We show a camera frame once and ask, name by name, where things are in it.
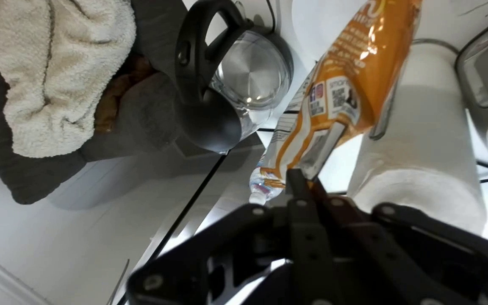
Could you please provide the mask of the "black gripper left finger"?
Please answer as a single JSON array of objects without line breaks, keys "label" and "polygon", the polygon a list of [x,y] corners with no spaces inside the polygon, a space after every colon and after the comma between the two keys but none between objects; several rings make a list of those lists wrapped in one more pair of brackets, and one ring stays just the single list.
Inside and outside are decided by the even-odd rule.
[{"label": "black gripper left finger", "polygon": [[335,252],[321,199],[299,172],[284,206],[246,203],[146,262],[129,305],[370,305],[353,258]]}]

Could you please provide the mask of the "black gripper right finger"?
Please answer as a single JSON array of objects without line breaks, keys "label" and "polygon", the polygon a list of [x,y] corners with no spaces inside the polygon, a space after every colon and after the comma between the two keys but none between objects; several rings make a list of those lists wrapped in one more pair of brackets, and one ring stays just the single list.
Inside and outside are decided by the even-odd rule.
[{"label": "black gripper right finger", "polygon": [[363,211],[311,182],[331,236],[341,305],[488,305],[488,238],[414,206]]}]

